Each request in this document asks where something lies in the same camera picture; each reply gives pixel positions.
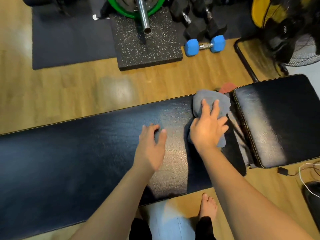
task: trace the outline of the black pants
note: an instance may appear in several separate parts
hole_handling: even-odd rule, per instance
[[[129,240],[152,240],[152,235],[148,223],[145,220],[134,218]],[[211,218],[202,217],[195,228],[195,240],[216,240],[212,228]]]

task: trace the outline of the blue dumbbell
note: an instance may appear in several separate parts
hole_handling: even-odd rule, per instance
[[[186,56],[195,56],[201,50],[210,49],[212,53],[220,52],[224,50],[226,46],[226,40],[224,39],[223,35],[218,35],[211,40],[211,43],[204,43],[200,44],[198,40],[193,39],[189,40],[184,45],[184,51],[186,52]]]

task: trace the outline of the hardwood floor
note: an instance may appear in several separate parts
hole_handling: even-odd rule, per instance
[[[252,83],[234,52],[235,40],[228,40],[226,49],[218,54],[205,50],[181,62],[126,72],[119,71],[115,58],[34,71],[31,18],[31,9],[22,0],[0,0],[0,134],[193,94],[199,89],[213,90],[226,82],[236,86]],[[241,47],[260,80],[278,77],[273,64],[262,56],[259,41]],[[287,168],[295,172],[298,167]],[[279,175],[275,169],[251,169],[246,179],[314,239],[320,239],[297,178]],[[214,189],[206,192],[217,200]],[[153,238],[194,239],[189,218],[198,215],[201,194],[144,207]],[[78,228],[70,226],[29,239],[68,239]],[[221,209],[214,232],[219,240],[233,239]]]

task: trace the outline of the white cable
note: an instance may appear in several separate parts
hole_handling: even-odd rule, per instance
[[[319,165],[319,166],[320,166],[320,164],[305,163],[305,164],[303,164],[301,167],[299,167],[299,177],[300,177],[300,180],[301,180],[301,182],[304,184],[304,186],[306,187],[306,189],[307,189],[310,193],[312,193],[311,190],[308,188],[308,186],[305,184],[305,182],[302,180],[301,168],[302,168],[304,165]]]

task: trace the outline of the fan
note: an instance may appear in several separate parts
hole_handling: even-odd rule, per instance
[[[257,7],[253,2],[252,19],[276,62],[298,67],[320,60],[320,0],[270,0],[263,19],[254,16]]]

